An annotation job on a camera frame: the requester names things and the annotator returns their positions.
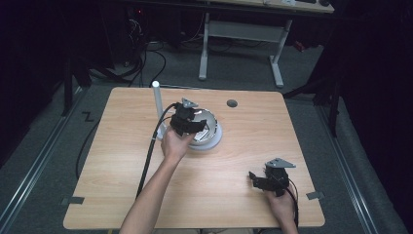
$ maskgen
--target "human arm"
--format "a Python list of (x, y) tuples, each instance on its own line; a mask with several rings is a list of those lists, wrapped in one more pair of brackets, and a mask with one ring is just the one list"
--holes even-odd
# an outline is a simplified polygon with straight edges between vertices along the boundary
[(161, 143), (165, 158), (131, 206), (122, 223), (121, 234), (152, 232), (170, 179), (194, 136), (179, 136), (167, 128)]
[(272, 191), (264, 190), (264, 193), (270, 202), (270, 208), (274, 217), (280, 224), (282, 233), (298, 233), (297, 226), (294, 222), (294, 201), (289, 193), (284, 192), (280, 197), (277, 197)]

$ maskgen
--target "gray carpet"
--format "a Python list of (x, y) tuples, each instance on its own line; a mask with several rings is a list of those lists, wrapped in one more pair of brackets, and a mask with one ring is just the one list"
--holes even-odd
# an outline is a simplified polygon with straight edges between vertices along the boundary
[[(162, 85), (198, 87), (206, 89), (259, 90), (288, 92), (306, 83), (322, 48), (313, 48), (300, 53), (294, 48), (284, 48), (280, 67), (285, 87), (275, 87), (268, 59), (271, 45), (259, 48), (260, 53), (243, 46), (233, 46), (224, 53), (211, 52), (208, 78), (198, 80), (200, 48), (176, 50), (165, 46), (160, 53), (167, 59), (165, 70), (159, 76)], [(214, 50), (225, 49), (217, 46)], [(163, 59), (147, 53), (143, 69), (145, 86), (162, 68)], [(107, 230), (70, 231), (65, 230), (62, 221), (67, 207), (60, 204), (63, 197), (70, 197), (76, 186), (76, 159), (89, 131), (100, 118), (113, 87), (113, 82), (94, 80), (86, 95), (74, 109), (72, 116), (58, 139), (52, 157), (39, 180), (21, 208), (10, 233), (107, 233)], [(325, 194), (320, 200), (325, 215), (325, 225), (320, 228), (300, 228), (300, 233), (364, 233), (357, 212), (343, 182), (329, 135), (323, 122), (307, 96), (286, 101), (291, 120), (303, 150), (311, 177), (317, 191)], [(338, 118), (338, 140), (349, 164), (355, 169), (355, 177), (368, 200), (371, 212), (378, 220), (382, 233), (406, 233), (398, 216), (393, 211), (374, 170), (369, 166), (365, 153), (359, 146), (345, 106), (340, 106)], [(15, 154), (0, 171), (2, 196), (0, 208), (6, 209), (13, 194), (37, 157), (62, 111), (62, 89), (47, 109), (33, 122), (31, 129)], [(92, 122), (85, 121), (90, 112)], [(82, 153), (80, 166), (86, 158), (93, 136), (88, 140)], [(268, 230), (266, 233), (280, 233)]]

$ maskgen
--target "forearm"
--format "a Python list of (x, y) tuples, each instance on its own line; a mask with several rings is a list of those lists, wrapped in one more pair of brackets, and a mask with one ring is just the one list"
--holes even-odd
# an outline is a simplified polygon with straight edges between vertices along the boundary
[(297, 226), (295, 225), (294, 220), (279, 220), (280, 227), (283, 234), (298, 234)]
[(122, 234), (151, 233), (158, 219), (169, 181), (179, 162), (164, 160), (133, 203), (121, 227)]

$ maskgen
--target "dark background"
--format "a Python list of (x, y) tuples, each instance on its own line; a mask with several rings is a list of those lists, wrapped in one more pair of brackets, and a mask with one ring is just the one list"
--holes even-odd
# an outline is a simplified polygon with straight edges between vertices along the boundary
[[(395, 209), (413, 232), (408, 220), (413, 208), (412, 3), (353, 0), (332, 4), (335, 16), (361, 21), (335, 24), (297, 19), (287, 44), (326, 46), (309, 82), (326, 75), (338, 79), (331, 70), (339, 67), (341, 96), (360, 141)], [(67, 54), (84, 56), (104, 67), (129, 59), (130, 48), (114, 43), (128, 45), (125, 11), (114, 6), (65, 4), (57, 12), (42, 0), (0, 4), (0, 165), (51, 101), (63, 79)], [(152, 23), (151, 36), (175, 47), (183, 39), (180, 31), (194, 32), (202, 15), (165, 9), (145, 14)]]

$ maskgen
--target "desk leg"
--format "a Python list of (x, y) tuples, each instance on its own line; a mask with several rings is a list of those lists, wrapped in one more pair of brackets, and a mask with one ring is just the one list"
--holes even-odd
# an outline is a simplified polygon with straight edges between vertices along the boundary
[(205, 80), (207, 78), (207, 39), (209, 36), (209, 13), (206, 13), (206, 22), (204, 29), (204, 47), (203, 53), (201, 54), (201, 64), (200, 64), (200, 80)]
[(285, 24), (285, 28), (282, 31), (282, 37), (277, 47), (277, 52), (274, 56), (270, 56), (271, 67), (273, 68), (274, 79), (276, 80), (276, 86), (278, 88), (283, 87), (282, 75), (279, 68), (279, 59), (282, 54), (282, 48), (285, 44), (286, 37), (288, 36), (289, 28), (291, 27), (292, 20), (288, 20)]

